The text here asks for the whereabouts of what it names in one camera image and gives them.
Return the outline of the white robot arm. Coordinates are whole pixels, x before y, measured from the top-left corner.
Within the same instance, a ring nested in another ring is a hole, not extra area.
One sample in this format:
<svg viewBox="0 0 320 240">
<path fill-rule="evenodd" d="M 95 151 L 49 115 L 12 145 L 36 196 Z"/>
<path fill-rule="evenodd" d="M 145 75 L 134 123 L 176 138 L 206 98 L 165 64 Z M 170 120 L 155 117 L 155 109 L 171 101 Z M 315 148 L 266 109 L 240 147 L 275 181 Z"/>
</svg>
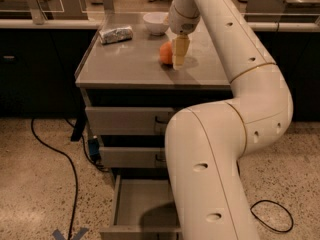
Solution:
<svg viewBox="0 0 320 240">
<path fill-rule="evenodd" d="M 183 65 L 198 23 L 207 28 L 233 96 L 184 108 L 167 125 L 166 163 L 182 237 L 259 240 L 237 161 L 284 134 L 292 97 L 276 62 L 231 0 L 172 2 L 175 68 Z"/>
</svg>

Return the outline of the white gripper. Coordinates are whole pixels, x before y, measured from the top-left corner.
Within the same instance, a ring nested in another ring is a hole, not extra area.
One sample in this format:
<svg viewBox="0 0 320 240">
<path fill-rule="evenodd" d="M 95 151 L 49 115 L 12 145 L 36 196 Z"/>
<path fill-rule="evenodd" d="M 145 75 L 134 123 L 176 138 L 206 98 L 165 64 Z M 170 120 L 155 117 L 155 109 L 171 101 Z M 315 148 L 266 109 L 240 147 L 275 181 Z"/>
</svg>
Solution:
<svg viewBox="0 0 320 240">
<path fill-rule="evenodd" d="M 190 40 L 187 36 L 191 34 L 200 21 L 200 13 L 197 7 L 178 7 L 173 3 L 169 10 L 169 27 L 177 36 L 172 40 L 172 62 L 173 68 L 178 70 L 185 60 Z"/>
</svg>

